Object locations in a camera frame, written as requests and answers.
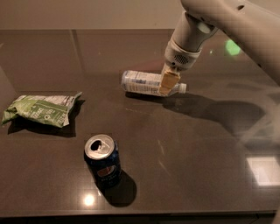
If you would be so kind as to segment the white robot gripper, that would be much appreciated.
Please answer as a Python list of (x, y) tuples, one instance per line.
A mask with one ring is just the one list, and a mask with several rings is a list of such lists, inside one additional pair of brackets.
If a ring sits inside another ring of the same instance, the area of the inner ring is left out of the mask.
[(168, 95), (180, 80), (180, 72), (191, 68), (202, 46), (218, 29), (191, 15), (182, 13), (164, 52), (159, 93)]

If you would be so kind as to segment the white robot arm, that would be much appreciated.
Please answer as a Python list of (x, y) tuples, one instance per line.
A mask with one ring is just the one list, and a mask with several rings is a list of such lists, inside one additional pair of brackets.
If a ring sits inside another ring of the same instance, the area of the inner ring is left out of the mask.
[(248, 0), (180, 0), (184, 11), (164, 52), (159, 93), (168, 95), (217, 31), (280, 82), (280, 17)]

